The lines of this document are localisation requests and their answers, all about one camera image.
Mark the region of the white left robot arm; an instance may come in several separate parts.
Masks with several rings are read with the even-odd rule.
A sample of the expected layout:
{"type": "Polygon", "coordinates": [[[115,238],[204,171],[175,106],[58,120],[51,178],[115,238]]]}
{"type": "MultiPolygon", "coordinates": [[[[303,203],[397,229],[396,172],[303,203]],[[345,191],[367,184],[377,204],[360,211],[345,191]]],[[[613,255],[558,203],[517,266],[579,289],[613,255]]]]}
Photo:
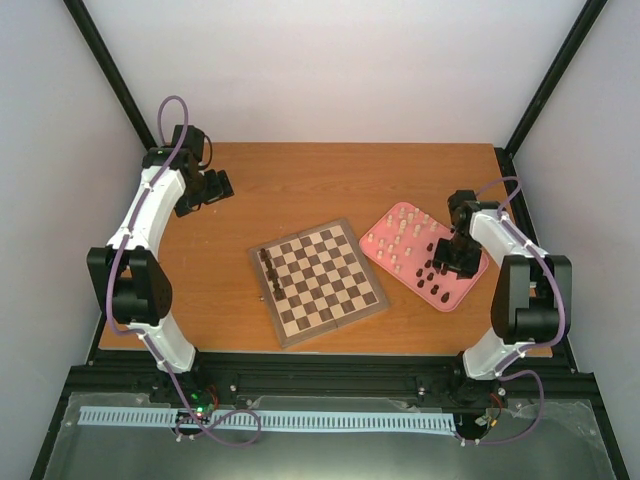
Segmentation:
{"type": "Polygon", "coordinates": [[[120,227],[104,247],[87,254],[94,292],[113,332],[144,343],[160,370],[176,373],[172,388],[190,403],[206,395],[208,378],[192,368],[196,348],[171,313],[173,289],[158,252],[172,215],[184,217],[234,195],[227,173],[202,161],[208,142],[197,127],[177,125],[169,145],[150,149],[120,227]]]}

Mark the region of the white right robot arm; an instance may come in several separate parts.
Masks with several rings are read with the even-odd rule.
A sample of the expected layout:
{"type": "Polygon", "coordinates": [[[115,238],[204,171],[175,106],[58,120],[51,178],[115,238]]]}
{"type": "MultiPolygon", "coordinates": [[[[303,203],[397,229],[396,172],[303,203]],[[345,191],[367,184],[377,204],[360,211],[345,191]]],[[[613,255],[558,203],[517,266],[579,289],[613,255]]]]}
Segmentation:
{"type": "Polygon", "coordinates": [[[470,279],[488,253],[500,268],[491,328],[461,356],[467,378],[494,380],[529,350],[552,347],[566,336],[572,265],[525,236],[497,201],[480,201],[474,191],[458,190],[447,205],[452,237],[438,241],[433,265],[470,279]]]}

